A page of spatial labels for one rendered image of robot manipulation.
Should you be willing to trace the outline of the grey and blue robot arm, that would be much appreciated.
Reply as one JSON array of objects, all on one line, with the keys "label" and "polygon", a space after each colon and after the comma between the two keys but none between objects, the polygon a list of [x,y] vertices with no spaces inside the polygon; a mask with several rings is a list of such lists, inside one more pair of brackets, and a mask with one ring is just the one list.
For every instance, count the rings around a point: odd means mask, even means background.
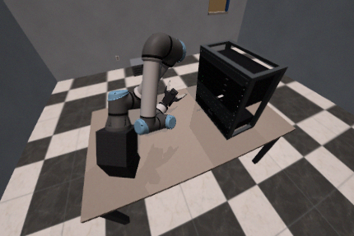
[{"label": "grey and blue robot arm", "polygon": [[134,123],[134,130],[138,135],[164,128],[173,129],[176,124],[175,116],[165,114],[166,107],[163,104],[156,104],[158,82],[168,68],[182,62],[185,55],[186,47],[179,39],[161,32],[151,35],[142,50],[143,73],[140,86],[133,92],[115,90],[108,94],[105,130],[121,132],[130,129],[128,111],[140,107],[140,118]]}]

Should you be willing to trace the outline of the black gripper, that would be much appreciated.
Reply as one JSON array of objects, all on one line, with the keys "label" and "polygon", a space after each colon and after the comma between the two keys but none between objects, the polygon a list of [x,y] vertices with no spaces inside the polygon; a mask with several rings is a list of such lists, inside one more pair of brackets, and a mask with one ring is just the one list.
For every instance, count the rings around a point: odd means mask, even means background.
[{"label": "black gripper", "polygon": [[[166,88],[165,88],[165,96],[164,96],[164,98],[168,95],[169,91],[170,91],[170,81],[168,82],[168,84],[167,84],[167,86],[166,86]],[[175,96],[175,97],[173,98],[173,100],[170,102],[169,105],[166,105],[163,101],[160,102],[159,104],[163,104],[163,105],[166,107],[166,111],[167,111],[167,109],[168,109],[167,106],[170,107],[170,106],[173,104],[173,102],[178,102],[178,101],[180,101],[180,100],[183,99],[187,94],[188,94],[188,93],[185,93],[184,95],[177,95],[177,97]],[[164,99],[164,98],[163,98],[163,99]]]}]

